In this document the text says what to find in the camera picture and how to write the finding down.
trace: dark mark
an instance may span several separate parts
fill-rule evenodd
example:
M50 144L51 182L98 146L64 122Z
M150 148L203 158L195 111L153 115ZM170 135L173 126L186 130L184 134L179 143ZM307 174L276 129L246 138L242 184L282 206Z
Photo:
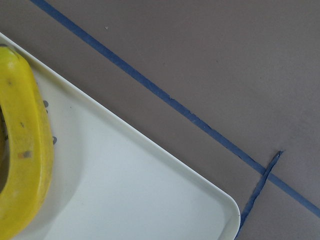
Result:
M43 101L43 104L44 104L45 108L47 108L49 106L49 103L46 100Z
M31 151L25 151L18 154L19 159L27 159L27 158L31 158L31 156L32 156Z

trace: table surface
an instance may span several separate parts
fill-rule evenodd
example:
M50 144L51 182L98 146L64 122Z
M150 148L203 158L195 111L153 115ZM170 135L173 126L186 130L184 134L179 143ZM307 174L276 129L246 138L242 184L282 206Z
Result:
M238 240L320 238L319 1L0 6L0 32L232 196Z

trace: brown spot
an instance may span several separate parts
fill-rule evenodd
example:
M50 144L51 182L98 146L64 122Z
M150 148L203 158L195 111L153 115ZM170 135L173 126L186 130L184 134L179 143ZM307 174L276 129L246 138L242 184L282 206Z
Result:
M19 159L27 159L27 158L31 158L32 157L32 152L31 151L24 151L24 152L20 152L18 154L18 158Z

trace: yellow banana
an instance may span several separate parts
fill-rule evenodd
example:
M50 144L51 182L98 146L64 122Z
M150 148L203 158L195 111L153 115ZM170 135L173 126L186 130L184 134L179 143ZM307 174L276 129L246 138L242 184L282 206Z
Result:
M4 158L4 151L5 151L5 132L2 126L1 118L0 118L0 167L1 167L2 160Z
M9 170L0 192L0 240L24 229L40 209L54 158L48 116L27 61L0 45L0 107L9 141Z

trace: banana peel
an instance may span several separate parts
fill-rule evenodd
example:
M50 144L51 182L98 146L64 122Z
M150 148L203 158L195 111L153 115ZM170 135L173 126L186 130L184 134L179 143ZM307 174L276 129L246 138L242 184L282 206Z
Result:
M0 240L9 240L31 222L45 200L52 178L54 147L32 70L20 54L3 44L0 107L9 144L8 174L0 192ZM4 144L2 137L0 148Z
M2 120L0 118L0 168L1 168L1 163L4 159L4 152L5 152L5 130L3 127Z

